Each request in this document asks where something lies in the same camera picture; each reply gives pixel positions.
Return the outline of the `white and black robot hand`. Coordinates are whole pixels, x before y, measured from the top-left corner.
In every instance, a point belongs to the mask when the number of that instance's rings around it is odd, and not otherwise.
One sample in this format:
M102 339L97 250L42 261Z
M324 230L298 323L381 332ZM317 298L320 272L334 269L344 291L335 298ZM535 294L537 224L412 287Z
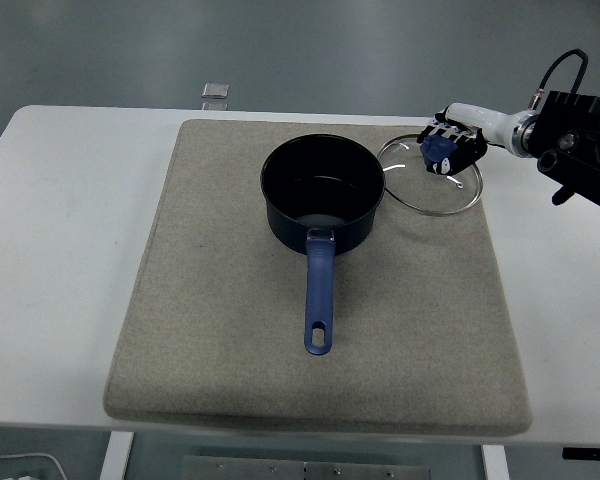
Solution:
M521 114L507 115L484 107L452 103L436 113L416 139L426 170L456 175L480 160L489 146L524 153Z

